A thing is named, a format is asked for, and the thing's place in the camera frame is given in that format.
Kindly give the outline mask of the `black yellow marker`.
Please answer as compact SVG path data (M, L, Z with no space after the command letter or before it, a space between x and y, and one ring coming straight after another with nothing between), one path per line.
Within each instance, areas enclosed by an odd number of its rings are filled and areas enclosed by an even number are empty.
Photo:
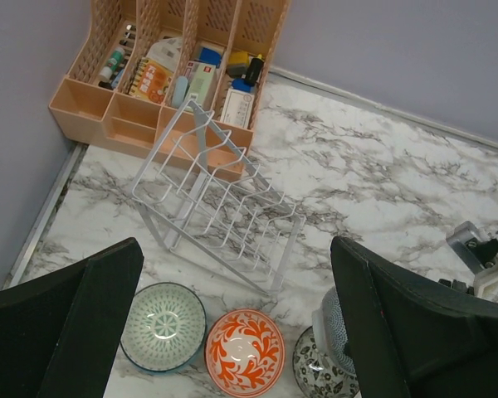
M250 87L254 87L259 80L264 65L265 62L262 58L262 54L253 57L247 68L247 72L244 77L244 83Z

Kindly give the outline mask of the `green patterned bowl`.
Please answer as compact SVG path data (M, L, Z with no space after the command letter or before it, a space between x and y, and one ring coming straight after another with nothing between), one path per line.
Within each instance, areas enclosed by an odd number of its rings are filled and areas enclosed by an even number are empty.
M181 284L163 282L134 296L120 345L139 369L167 373L195 358L206 332L207 315L200 298Z

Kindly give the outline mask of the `light blue eraser case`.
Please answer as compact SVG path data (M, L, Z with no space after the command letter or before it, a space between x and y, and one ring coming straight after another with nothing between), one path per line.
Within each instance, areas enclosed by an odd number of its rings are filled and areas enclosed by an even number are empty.
M186 93L188 90L188 78L184 75L180 75L176 81L174 86L173 98L172 98L172 106L174 108L179 108L184 102Z

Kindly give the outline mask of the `blue small box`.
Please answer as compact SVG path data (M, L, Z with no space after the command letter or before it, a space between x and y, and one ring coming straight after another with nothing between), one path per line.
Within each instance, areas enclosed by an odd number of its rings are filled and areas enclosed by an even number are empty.
M219 67L222 62L222 54L213 49L202 47L198 55L198 61L215 67Z

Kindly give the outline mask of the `white label box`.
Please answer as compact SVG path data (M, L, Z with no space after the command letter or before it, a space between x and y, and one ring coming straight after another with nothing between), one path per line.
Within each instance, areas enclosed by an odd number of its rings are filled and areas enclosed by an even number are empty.
M253 102L253 93L230 88L223 104L220 121L246 129L250 122Z

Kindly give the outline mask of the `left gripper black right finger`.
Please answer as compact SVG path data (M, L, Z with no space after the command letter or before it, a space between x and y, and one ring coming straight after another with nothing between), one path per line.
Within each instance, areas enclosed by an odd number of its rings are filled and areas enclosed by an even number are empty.
M330 258L362 396L498 397L498 303L348 237L334 237Z

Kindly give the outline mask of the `orange notebook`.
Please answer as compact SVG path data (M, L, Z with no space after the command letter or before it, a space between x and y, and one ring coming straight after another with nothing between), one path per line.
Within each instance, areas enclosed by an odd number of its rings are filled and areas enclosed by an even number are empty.
M143 57L139 62L128 95L162 104L173 79L173 72L156 61Z

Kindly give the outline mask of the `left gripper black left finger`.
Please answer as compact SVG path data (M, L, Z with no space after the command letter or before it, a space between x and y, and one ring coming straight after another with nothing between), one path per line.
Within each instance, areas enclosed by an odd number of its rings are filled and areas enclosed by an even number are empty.
M0 291L0 397L102 397L143 264L128 238Z

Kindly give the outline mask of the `orange plastic desk organizer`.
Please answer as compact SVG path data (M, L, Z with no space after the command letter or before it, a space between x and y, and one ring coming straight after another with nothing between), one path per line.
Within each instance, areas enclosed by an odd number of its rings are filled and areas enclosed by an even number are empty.
M238 123L222 118L234 56L270 65L286 20L287 1L94 1L90 34L49 108L63 134L79 143L145 157L170 120L157 154L187 166L198 152L190 112L177 114L176 80L192 67L210 76L200 103L249 149L258 108Z

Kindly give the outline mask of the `orange floral bowl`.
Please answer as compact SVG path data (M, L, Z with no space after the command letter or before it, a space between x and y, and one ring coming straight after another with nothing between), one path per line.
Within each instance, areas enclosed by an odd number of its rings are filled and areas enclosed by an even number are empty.
M258 397L280 379L286 346L270 317L241 308L213 324L204 358L209 376L221 391L233 397Z

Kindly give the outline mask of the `white green glue bottle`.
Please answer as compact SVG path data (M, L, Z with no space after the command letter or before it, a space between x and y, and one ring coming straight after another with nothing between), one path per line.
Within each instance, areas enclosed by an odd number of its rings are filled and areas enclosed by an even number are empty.
M111 76L114 74L115 69L120 65L120 63L125 58L125 49L121 46L117 46L105 65L100 70L98 74L98 79L104 83L110 81Z

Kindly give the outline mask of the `green white box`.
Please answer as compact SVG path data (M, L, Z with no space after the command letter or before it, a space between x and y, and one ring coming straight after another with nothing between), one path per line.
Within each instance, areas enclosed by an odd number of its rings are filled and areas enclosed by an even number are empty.
M217 67L199 61L189 61L183 75L188 79L185 99L194 98L205 110L210 110L217 88Z

